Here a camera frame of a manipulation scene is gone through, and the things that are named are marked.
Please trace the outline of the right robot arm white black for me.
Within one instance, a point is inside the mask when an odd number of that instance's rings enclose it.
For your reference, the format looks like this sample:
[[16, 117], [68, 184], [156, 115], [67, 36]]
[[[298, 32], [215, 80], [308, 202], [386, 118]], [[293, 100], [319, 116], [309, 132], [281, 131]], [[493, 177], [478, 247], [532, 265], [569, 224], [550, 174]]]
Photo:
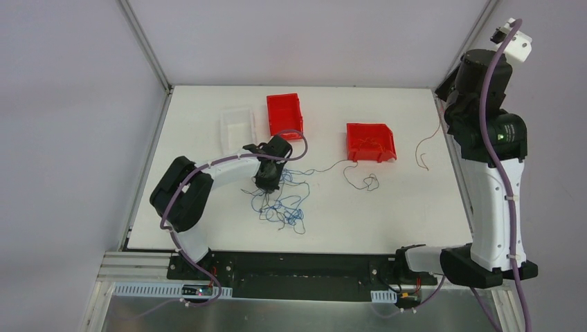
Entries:
[[398, 249], [392, 273], [399, 282], [408, 284], [433, 273], [455, 285], [485, 289], [506, 279], [537, 277], [539, 268], [523, 248], [517, 202], [527, 127], [520, 116], [502, 108], [512, 72], [506, 56], [473, 49], [437, 87], [436, 96], [445, 103], [447, 133], [460, 148], [472, 241]]

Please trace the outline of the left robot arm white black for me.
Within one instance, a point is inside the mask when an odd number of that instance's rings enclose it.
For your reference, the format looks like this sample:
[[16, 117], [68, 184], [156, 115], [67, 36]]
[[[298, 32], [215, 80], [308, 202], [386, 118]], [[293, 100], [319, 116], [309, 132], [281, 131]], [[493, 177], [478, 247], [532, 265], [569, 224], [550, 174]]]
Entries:
[[161, 217], [160, 229], [170, 233], [177, 252], [186, 261], [193, 279], [210, 274], [210, 247], [199, 225], [209, 196], [227, 184], [252, 180], [265, 194], [280, 189], [286, 162], [293, 160], [293, 147], [281, 136], [268, 142], [244, 145], [229, 156], [198, 165], [185, 156], [175, 158], [150, 195], [150, 205]]

